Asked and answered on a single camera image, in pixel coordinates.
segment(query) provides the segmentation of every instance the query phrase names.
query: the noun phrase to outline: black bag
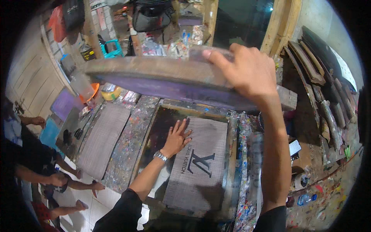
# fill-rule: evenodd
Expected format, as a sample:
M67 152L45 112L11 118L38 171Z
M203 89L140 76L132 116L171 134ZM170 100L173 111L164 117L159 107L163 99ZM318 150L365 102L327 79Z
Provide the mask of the black bag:
M133 27L137 32L150 32L170 24L174 13L171 0L135 0Z
M85 21L85 8L83 0L67 0L63 4L63 18L66 32L71 32L83 25Z

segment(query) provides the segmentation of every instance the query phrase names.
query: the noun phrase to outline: tiled floor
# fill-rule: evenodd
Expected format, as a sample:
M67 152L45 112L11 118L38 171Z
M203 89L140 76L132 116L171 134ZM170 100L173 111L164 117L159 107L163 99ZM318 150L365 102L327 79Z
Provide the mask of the tiled floor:
M73 168L73 164L67 157L65 161ZM73 180L78 180L74 175L67 173ZM82 173L82 178L78 181L91 184L93 178L86 173ZM99 191L97 198L93 196L91 190L75 190L70 187L64 193L54 192L54 199L60 206L74 206L77 200L81 200L89 206L89 209L76 212L70 215L61 216L60 224L66 232L90 232L93 230L95 223L108 213L116 204L121 195L109 188ZM138 230L143 229L143 224L147 223L150 210L147 205L142 205L142 217L138 220Z

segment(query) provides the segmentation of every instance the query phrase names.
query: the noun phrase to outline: white wall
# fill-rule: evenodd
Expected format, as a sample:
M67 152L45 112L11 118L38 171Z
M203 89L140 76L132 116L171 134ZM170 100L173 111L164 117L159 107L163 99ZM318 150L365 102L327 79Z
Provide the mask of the white wall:
M293 41L301 38L302 26L316 33L343 58L352 72L357 89L360 89L363 86L363 79L356 48L332 6L326 0L302 0Z

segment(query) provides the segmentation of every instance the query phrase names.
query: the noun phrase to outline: orange bowl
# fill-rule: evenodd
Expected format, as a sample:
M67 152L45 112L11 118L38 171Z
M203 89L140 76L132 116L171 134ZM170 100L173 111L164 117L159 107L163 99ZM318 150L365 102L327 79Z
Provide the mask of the orange bowl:
M88 102L88 101L90 101L90 99L92 99L93 97L94 97L94 95L96 95L96 92L98 92L98 89L99 89L99 83L93 83L93 84L90 84L92 87L93 87L93 89L94 89L94 94L93 94L93 96L91 96L87 101L84 101L84 98L81 96L81 95L79 95L79 98L80 98L80 100L81 100L81 102L84 104L84 103L86 103L86 102Z

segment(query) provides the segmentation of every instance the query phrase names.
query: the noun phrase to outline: black sleeve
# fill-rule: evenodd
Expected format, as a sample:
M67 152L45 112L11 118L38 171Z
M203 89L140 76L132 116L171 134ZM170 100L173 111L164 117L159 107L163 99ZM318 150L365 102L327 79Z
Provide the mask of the black sleeve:
M286 230L286 206L279 206L263 213L257 220L253 232Z
M127 189L113 209L95 223L93 232L136 231L141 211L142 201L139 196Z

